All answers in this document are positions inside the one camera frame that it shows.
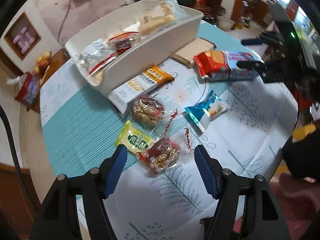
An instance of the pink wall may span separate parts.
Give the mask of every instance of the pink wall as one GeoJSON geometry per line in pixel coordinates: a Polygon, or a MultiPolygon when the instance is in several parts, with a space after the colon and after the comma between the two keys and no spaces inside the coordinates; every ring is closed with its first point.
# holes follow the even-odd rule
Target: pink wall
{"type": "MultiPolygon", "coordinates": [[[[57,39],[59,28],[68,9],[69,0],[34,0],[41,17],[57,39]]],[[[63,25],[60,41],[64,45],[96,20],[119,9],[119,0],[71,0],[70,11],[63,25]]]]}

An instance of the metal bolt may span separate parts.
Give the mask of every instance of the metal bolt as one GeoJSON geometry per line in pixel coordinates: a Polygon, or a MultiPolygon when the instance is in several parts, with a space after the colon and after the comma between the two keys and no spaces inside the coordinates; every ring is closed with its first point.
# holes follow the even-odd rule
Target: metal bolt
{"type": "Polygon", "coordinates": [[[229,169],[223,169],[223,170],[222,170],[222,173],[223,173],[224,175],[230,175],[232,172],[231,172],[231,170],[229,170],[229,169]]]}
{"type": "Polygon", "coordinates": [[[64,180],[65,177],[66,176],[64,174],[60,174],[60,175],[58,175],[57,179],[58,180],[64,180]]]}
{"type": "Polygon", "coordinates": [[[264,177],[262,175],[256,175],[256,179],[258,181],[263,181],[264,180],[264,177]]]}
{"type": "Polygon", "coordinates": [[[91,170],[90,170],[90,173],[91,174],[97,174],[99,172],[99,169],[98,168],[92,168],[91,170]]]}

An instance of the blue and white candy package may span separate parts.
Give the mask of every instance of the blue and white candy package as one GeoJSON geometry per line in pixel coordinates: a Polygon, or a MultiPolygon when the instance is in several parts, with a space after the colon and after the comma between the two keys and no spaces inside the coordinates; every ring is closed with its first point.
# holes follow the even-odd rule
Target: blue and white candy package
{"type": "Polygon", "coordinates": [[[211,90],[204,101],[194,106],[185,107],[185,110],[200,130],[204,132],[212,120],[229,110],[229,106],[211,90]]]}

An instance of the tablecloth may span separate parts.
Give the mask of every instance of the tablecloth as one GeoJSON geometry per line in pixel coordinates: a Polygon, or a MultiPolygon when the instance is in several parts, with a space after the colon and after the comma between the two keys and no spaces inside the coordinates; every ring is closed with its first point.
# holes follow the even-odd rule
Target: tablecloth
{"type": "MultiPolygon", "coordinates": [[[[217,49],[248,51],[223,31],[203,23],[199,37],[217,49]]],[[[222,167],[236,174],[270,179],[278,166],[278,150],[292,132],[297,104],[282,83],[263,84],[260,77],[248,82],[208,82],[196,69],[168,59],[161,67],[174,74],[174,82],[152,92],[166,108],[179,111],[169,135],[190,129],[192,146],[203,144],[222,167]],[[212,121],[200,134],[185,106],[201,101],[214,89],[230,110],[212,121]]],[[[125,122],[114,106],[91,88],[69,60],[41,89],[41,123],[55,175],[82,175],[110,157],[114,141],[125,122]]],[[[135,123],[135,126],[152,134],[135,123]]],[[[244,199],[239,199],[237,216],[244,199]]],[[[128,160],[113,195],[105,207],[118,239],[200,239],[202,217],[212,216],[217,205],[207,194],[194,160],[150,178],[137,159],[128,160]]],[[[81,198],[77,200],[80,221],[85,225],[81,198]]]]}

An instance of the white plastic bin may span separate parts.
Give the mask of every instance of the white plastic bin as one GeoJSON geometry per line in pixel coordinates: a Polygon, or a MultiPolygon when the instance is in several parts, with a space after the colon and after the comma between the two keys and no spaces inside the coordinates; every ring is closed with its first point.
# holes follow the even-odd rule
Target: white plastic bin
{"type": "Polygon", "coordinates": [[[159,3],[160,1],[155,0],[142,0],[125,6],[92,23],[65,44],[81,75],[104,96],[149,67],[158,65],[170,57],[172,52],[196,38],[203,14],[180,6],[190,17],[147,36],[136,46],[121,54],[104,69],[101,81],[94,76],[88,76],[77,62],[75,54],[80,54],[87,45],[97,39],[106,41],[112,33],[122,30],[138,31],[141,16],[146,10],[152,10],[159,3]]]}

